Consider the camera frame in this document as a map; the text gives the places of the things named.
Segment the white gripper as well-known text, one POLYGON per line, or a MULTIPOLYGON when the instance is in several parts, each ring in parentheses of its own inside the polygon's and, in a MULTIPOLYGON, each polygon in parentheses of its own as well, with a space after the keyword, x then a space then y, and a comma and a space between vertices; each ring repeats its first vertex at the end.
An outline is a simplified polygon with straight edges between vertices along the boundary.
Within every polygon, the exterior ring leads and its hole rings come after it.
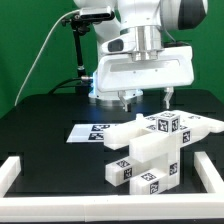
POLYGON ((125 112, 131 112, 131 103, 125 99, 124 90, 167 87, 164 103, 170 108, 175 86, 190 85, 194 80, 192 47, 164 48, 152 60, 134 61, 135 44, 117 38, 104 43, 97 69, 97 87, 101 92, 119 91, 118 98, 125 112))

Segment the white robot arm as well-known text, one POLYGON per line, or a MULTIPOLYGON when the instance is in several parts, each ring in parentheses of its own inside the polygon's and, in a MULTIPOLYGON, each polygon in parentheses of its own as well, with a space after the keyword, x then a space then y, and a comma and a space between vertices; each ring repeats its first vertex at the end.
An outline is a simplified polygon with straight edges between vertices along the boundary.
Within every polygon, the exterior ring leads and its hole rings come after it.
POLYGON ((207 15, 208 0, 73 1, 77 19, 92 23, 97 37, 92 102, 129 110, 145 89, 162 88, 169 107, 174 88, 193 82, 192 47, 166 44, 162 35, 197 27, 207 15))

